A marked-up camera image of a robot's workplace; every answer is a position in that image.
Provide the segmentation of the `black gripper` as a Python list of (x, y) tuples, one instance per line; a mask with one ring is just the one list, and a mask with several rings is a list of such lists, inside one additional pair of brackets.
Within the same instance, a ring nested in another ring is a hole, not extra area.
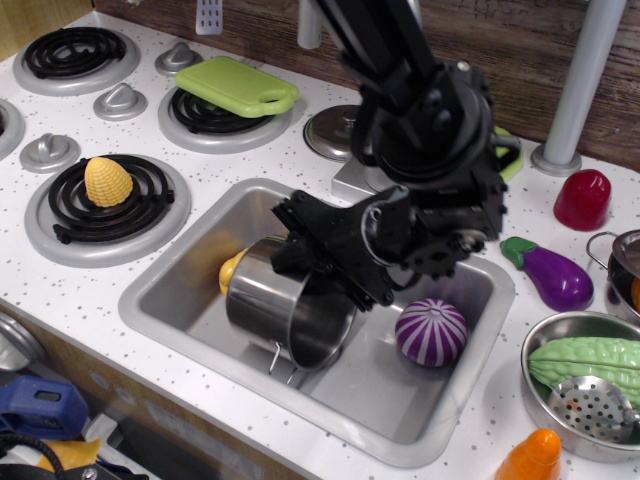
[(361, 311), (394, 300), (387, 268), (411, 240), (410, 194), (395, 186), (350, 207), (296, 190), (272, 208), (288, 235), (271, 255), (278, 274), (309, 270), (307, 296), (347, 296)]

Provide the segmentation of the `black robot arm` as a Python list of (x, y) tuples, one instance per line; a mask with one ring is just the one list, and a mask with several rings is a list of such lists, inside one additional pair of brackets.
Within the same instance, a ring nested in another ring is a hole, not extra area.
[(362, 102), (351, 149), (386, 190), (339, 208), (303, 192), (274, 214), (288, 229), (271, 264), (324, 275), (361, 310), (392, 302), (389, 269), (451, 276), (497, 239), (506, 184), (483, 75), (436, 58), (405, 1), (318, 1)]

